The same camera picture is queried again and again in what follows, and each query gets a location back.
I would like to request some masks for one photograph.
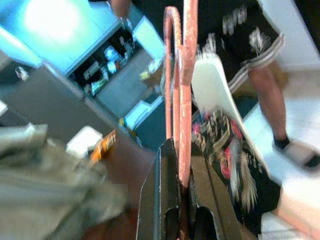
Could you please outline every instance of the gray cloth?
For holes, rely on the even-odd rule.
[[[81,239],[121,214],[107,169],[47,140],[47,126],[0,127],[0,239]]]

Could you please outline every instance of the wall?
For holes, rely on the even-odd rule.
[[[141,18],[133,30],[133,35],[153,59],[162,59],[165,56],[164,42],[146,16]]]
[[[0,50],[10,58],[30,67],[38,67],[41,59],[21,41],[0,26]]]
[[[286,45],[278,56],[285,71],[320,69],[320,58],[293,0],[259,0],[270,21],[284,33]]]

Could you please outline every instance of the slide sandal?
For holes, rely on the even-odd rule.
[[[272,146],[275,150],[307,171],[316,171],[320,167],[319,152],[302,142],[293,140],[284,149],[276,146],[275,143],[273,143]]]

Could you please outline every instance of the leg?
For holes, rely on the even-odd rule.
[[[284,97],[274,75],[268,67],[262,67],[250,70],[249,77],[274,137],[280,141],[287,139]]]

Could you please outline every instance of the person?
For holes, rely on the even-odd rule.
[[[111,7],[119,17],[126,17],[130,3],[131,0],[112,0]],[[183,22],[183,0],[133,0],[133,3],[150,20],[162,39],[167,6],[176,7]],[[266,19],[259,3],[256,0],[199,0],[200,49],[206,48],[209,33],[214,33],[215,51],[222,61],[231,92],[248,79],[256,90],[261,111],[273,131],[273,147],[300,167],[317,169],[319,154],[311,147],[288,138],[284,96],[270,69],[285,39]]]

